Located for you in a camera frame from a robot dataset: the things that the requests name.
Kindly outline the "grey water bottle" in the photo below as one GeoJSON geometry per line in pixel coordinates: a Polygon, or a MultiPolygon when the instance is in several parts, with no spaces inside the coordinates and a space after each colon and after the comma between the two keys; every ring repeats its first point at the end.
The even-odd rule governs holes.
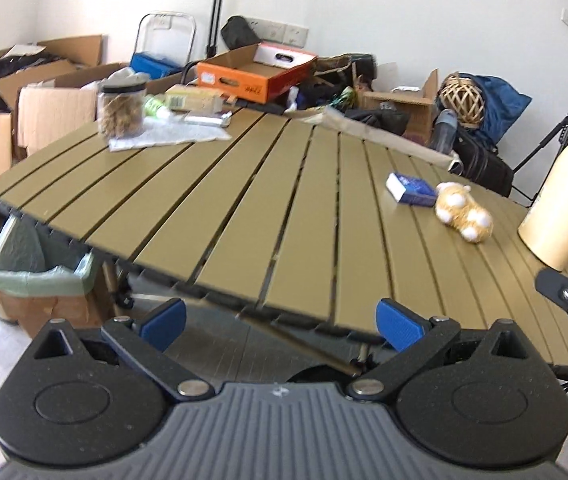
{"type": "Polygon", "coordinates": [[[456,138],[458,118],[454,110],[444,108],[433,126],[429,148],[442,154],[450,154],[456,138]]]}

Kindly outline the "cardboard bin with green liner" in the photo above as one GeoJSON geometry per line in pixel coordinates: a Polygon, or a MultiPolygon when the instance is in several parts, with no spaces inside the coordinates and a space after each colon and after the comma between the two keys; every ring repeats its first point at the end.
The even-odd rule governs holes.
{"type": "Polygon", "coordinates": [[[14,216],[0,232],[0,305],[29,337],[53,318],[94,328],[115,315],[98,259],[14,216]]]}

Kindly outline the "small green bottle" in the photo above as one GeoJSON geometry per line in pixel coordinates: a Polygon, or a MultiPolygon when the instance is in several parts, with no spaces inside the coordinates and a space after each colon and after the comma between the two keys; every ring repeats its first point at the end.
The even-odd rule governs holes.
{"type": "Polygon", "coordinates": [[[143,110],[145,117],[157,119],[161,122],[168,122],[173,117],[170,108],[166,107],[165,103],[156,96],[145,96],[143,110]]]}

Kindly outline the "open brown cardboard box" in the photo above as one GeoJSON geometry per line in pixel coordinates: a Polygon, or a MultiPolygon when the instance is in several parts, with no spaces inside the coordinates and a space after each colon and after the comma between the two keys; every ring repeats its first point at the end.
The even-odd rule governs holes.
{"type": "Polygon", "coordinates": [[[436,120],[436,94],[439,90],[439,70],[432,70],[418,91],[360,91],[359,98],[364,110],[381,110],[391,107],[409,115],[404,138],[421,145],[428,145],[433,123],[436,120]]]}

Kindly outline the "orange shoe box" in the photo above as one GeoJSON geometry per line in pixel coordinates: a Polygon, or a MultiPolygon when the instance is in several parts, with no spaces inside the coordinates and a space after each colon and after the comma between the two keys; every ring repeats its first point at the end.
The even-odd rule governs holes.
{"type": "Polygon", "coordinates": [[[307,79],[316,59],[310,52],[260,42],[198,62],[197,84],[267,104],[307,79]]]}

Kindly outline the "white wall socket strip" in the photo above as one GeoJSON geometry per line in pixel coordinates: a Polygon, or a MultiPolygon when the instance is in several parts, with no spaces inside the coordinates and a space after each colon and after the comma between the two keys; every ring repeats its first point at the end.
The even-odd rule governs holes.
{"type": "Polygon", "coordinates": [[[246,21],[263,41],[285,44],[285,46],[299,49],[307,43],[308,27],[270,21],[265,18],[246,18],[246,21]]]}

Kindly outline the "blue storage crate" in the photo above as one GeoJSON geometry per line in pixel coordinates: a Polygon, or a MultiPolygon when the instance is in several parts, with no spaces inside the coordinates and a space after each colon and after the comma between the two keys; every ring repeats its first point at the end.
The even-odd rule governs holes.
{"type": "Polygon", "coordinates": [[[151,80],[165,78],[182,72],[182,66],[170,58],[163,58],[147,52],[135,52],[129,66],[136,73],[147,74],[151,80]]]}

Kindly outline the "yellow flat carton box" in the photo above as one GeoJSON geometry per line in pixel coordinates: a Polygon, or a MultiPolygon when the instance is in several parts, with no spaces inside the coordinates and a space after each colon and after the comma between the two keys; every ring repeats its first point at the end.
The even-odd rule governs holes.
{"type": "Polygon", "coordinates": [[[163,100],[170,110],[177,112],[218,114],[224,105],[224,96],[221,91],[184,84],[175,84],[169,88],[163,100]]]}

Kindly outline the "small blue card box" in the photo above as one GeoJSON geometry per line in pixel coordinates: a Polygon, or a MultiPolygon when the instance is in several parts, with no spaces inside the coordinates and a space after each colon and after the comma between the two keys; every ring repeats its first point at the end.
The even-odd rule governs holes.
{"type": "Polygon", "coordinates": [[[436,191],[426,181],[391,172],[386,180],[386,188],[400,204],[433,207],[436,203],[436,191]]]}

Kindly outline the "woven rattan ball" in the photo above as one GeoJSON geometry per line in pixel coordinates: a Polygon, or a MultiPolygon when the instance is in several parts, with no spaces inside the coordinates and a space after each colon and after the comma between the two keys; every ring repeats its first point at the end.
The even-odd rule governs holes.
{"type": "Polygon", "coordinates": [[[485,99],[481,89],[469,76],[460,73],[448,75],[439,90],[438,98],[444,108],[453,110],[458,121],[466,128],[477,130],[481,126],[485,99]]]}

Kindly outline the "white paper sheet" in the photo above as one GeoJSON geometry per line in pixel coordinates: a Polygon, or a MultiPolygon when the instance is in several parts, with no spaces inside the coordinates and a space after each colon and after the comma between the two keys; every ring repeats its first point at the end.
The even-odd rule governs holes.
{"type": "Polygon", "coordinates": [[[227,128],[231,125],[232,114],[175,116],[167,120],[147,117],[143,130],[130,138],[110,139],[111,152],[161,148],[188,143],[227,141],[231,136],[227,128]]]}

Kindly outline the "large open cardboard boxes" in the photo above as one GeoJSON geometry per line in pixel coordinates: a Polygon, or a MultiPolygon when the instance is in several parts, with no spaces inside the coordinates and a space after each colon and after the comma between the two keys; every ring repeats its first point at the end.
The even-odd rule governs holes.
{"type": "Polygon", "coordinates": [[[104,37],[67,37],[0,50],[0,174],[93,122],[98,83],[124,68],[102,62],[104,37]]]}

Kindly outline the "dark blue bag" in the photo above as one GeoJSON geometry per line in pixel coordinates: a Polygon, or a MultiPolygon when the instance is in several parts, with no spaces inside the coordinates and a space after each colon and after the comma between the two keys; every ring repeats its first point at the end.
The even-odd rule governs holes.
{"type": "Polygon", "coordinates": [[[476,138],[485,148],[497,153],[497,144],[528,108],[532,98],[497,76],[468,73],[459,73],[459,76],[471,80],[480,90],[484,99],[484,112],[476,130],[476,138]]]}

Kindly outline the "olive metal table frame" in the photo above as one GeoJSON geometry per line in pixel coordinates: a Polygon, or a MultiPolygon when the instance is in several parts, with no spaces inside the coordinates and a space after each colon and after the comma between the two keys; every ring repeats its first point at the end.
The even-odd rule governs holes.
{"type": "Polygon", "coordinates": [[[165,355],[219,387],[222,382],[290,382],[308,367],[319,366],[328,379],[342,365],[364,370],[395,354],[371,335],[339,333],[328,326],[297,320],[292,314],[268,318],[264,309],[242,307],[223,296],[177,290],[129,275],[112,260],[103,270],[118,315],[135,321],[157,313],[164,302],[186,304],[184,332],[165,355]]]}

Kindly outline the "white alpaca plush toy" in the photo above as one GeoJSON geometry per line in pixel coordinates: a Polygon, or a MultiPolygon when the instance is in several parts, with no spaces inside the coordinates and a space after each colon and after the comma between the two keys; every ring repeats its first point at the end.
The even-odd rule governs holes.
{"type": "Polygon", "coordinates": [[[436,186],[436,194],[436,218],[457,231],[466,242],[479,244],[492,235],[492,216],[471,196],[469,185],[441,182],[436,186]]]}

